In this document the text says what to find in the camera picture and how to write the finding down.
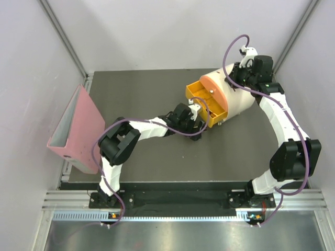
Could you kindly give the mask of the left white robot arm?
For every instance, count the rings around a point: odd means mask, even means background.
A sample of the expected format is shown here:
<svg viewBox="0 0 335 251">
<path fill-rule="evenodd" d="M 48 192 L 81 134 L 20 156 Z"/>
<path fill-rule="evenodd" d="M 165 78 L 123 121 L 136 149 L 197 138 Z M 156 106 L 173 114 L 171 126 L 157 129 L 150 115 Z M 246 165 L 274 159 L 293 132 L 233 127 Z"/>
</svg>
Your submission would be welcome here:
<svg viewBox="0 0 335 251">
<path fill-rule="evenodd" d="M 200 104 L 180 103 L 173 111 L 149 120 L 119 117 L 97 142 L 103 171 L 98 190 L 101 202 L 110 208 L 118 203 L 122 165 L 139 141 L 176 133 L 197 141 L 206 130 L 210 118 L 205 112 L 205 121 L 202 121 L 199 116 L 202 111 L 204 109 Z"/>
</svg>

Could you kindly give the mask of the orange drawer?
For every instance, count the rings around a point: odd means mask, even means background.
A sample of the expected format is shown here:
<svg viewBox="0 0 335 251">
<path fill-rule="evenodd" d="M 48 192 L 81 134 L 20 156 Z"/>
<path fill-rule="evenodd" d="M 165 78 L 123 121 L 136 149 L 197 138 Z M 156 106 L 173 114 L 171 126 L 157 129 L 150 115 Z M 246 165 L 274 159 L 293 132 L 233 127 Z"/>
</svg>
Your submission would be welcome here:
<svg viewBox="0 0 335 251">
<path fill-rule="evenodd" d="M 210 92 L 214 100 L 225 110 L 228 110 L 228 102 L 222 88 L 223 78 L 216 72 L 216 75 L 203 75 L 200 82 Z"/>
</svg>

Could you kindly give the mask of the white round drawer organizer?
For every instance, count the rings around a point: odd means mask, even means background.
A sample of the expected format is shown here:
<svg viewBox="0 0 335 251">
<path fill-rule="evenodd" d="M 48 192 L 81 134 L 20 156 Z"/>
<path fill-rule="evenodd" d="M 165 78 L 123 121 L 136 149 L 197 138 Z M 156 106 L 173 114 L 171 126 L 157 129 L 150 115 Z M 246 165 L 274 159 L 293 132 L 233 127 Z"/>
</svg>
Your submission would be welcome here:
<svg viewBox="0 0 335 251">
<path fill-rule="evenodd" d="M 255 102 L 255 98 L 251 95 L 250 92 L 240 88 L 232 88 L 230 86 L 228 80 L 226 80 L 226 74 L 229 74 L 232 68 L 233 64 L 229 64 L 225 68 L 220 68 L 208 73 L 208 75 L 216 75 L 217 72 L 223 78 L 222 88 L 228 102 L 228 110 L 226 111 L 228 113 L 227 117 L 218 124 L 223 123 L 231 119 L 232 117 L 241 114 L 243 111 L 249 109 Z"/>
</svg>

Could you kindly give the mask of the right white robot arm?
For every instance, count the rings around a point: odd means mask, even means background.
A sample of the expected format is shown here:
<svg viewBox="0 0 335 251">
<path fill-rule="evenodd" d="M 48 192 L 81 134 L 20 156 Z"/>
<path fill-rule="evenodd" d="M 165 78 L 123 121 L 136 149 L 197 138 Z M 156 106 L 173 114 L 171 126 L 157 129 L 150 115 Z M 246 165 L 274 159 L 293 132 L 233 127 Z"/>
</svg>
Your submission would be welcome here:
<svg viewBox="0 0 335 251">
<path fill-rule="evenodd" d="M 225 78 L 234 89 L 242 86 L 251 90 L 278 141 L 269 169 L 245 186 L 244 200 L 251 207 L 268 199 L 277 188 L 296 180 L 306 182 L 314 174 L 321 152 L 320 141 L 312 140 L 298 125 L 281 84 L 273 81 L 272 67 L 270 56 L 256 55 L 234 63 Z"/>
</svg>

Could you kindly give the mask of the yellow drawer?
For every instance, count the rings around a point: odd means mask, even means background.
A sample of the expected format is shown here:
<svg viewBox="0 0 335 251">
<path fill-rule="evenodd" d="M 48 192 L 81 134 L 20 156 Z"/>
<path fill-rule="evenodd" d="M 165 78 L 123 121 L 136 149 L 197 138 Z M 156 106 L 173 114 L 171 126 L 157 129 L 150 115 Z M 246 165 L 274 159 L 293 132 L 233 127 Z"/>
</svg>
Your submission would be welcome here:
<svg viewBox="0 0 335 251">
<path fill-rule="evenodd" d="M 187 99 L 191 99 L 193 97 L 203 99 L 209 108 L 209 112 L 213 112 L 217 115 L 215 118 L 210 116 L 208 120 L 209 128 L 212 128 L 215 124 L 226 119 L 228 113 L 214 100 L 213 96 L 204 88 L 200 81 L 187 85 L 185 96 Z"/>
</svg>

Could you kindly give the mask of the black gold lipstick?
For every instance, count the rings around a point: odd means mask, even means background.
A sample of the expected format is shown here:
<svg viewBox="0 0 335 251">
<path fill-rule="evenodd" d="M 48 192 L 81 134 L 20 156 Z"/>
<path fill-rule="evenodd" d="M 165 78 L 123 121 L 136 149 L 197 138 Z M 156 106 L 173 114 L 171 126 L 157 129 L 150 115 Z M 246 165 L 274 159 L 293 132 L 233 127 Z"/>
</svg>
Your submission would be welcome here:
<svg viewBox="0 0 335 251">
<path fill-rule="evenodd" d="M 213 113 L 213 112 L 210 112 L 209 114 L 210 114 L 210 116 L 211 116 L 212 118 L 217 117 L 217 115 L 216 115 L 215 113 Z"/>
</svg>

